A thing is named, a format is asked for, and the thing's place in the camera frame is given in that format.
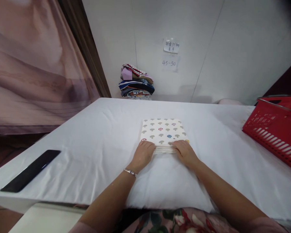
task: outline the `pink sleeve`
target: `pink sleeve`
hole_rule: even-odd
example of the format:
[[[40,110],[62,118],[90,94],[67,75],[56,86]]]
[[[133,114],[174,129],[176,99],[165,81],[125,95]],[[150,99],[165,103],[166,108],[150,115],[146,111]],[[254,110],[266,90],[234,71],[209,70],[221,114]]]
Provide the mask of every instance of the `pink sleeve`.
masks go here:
[[[253,220],[249,223],[248,230],[250,233],[287,233],[282,226],[268,217]]]
[[[69,233],[97,233],[97,231],[85,223],[77,222]]]

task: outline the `paper sign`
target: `paper sign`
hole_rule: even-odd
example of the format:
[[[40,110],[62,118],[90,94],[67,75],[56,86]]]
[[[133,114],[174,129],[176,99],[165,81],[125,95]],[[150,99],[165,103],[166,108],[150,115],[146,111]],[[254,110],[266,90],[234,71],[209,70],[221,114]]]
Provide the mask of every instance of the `paper sign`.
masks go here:
[[[178,72],[179,62],[180,62],[180,56],[165,54],[162,57],[162,61],[161,61],[162,70]]]
[[[171,39],[164,39],[164,51],[171,52],[171,53],[178,53],[179,52],[180,44],[175,40]]]

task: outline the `red plastic basket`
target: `red plastic basket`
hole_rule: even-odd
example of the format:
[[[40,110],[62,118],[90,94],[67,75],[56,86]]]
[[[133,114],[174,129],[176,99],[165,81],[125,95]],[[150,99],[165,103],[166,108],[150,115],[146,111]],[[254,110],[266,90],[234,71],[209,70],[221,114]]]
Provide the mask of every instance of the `red plastic basket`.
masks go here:
[[[257,101],[243,132],[291,167],[291,95],[261,97]]]

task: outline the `wrist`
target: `wrist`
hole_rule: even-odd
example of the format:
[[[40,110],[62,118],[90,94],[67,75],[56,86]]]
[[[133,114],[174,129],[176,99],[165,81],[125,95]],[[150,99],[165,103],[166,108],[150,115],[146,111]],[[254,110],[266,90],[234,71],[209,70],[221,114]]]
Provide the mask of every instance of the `wrist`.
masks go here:
[[[126,169],[131,170],[132,172],[134,172],[135,174],[138,174],[142,169],[140,169],[138,166],[130,163]]]
[[[198,170],[202,163],[203,163],[202,161],[196,158],[196,160],[191,164],[190,169],[193,171]]]

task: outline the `folded clothing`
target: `folded clothing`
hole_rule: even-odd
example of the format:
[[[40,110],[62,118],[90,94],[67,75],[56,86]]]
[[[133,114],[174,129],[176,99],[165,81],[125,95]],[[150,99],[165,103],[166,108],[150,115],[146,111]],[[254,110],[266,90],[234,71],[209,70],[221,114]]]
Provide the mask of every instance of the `folded clothing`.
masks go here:
[[[131,92],[131,91],[133,91],[133,90],[136,90],[135,88],[125,88],[125,89],[123,89],[122,91],[121,91],[121,96],[127,96],[127,93],[128,92]]]
[[[146,72],[139,70],[137,67],[134,67],[131,64],[123,64],[123,67],[126,67],[128,70],[130,70],[132,73],[137,75],[138,77],[143,76],[146,74]]]
[[[137,90],[146,90],[148,91],[150,94],[153,94],[153,92],[155,91],[154,87],[149,84],[147,82],[147,80],[145,79],[140,79],[140,81],[122,81],[119,83],[119,88],[121,90],[124,90],[126,88],[134,88]]]
[[[143,120],[140,141],[150,141],[156,145],[153,154],[174,153],[172,143],[177,140],[189,142],[179,119],[146,119]]]
[[[122,73],[121,73],[122,80],[130,81],[133,79],[142,79],[143,78],[143,79],[146,79],[150,84],[153,84],[153,79],[149,75],[147,75],[146,73],[144,75],[137,75],[137,74],[133,73],[132,70],[125,67],[124,65],[123,65]]]
[[[129,99],[150,100],[151,94],[145,90],[133,90],[127,93]]]

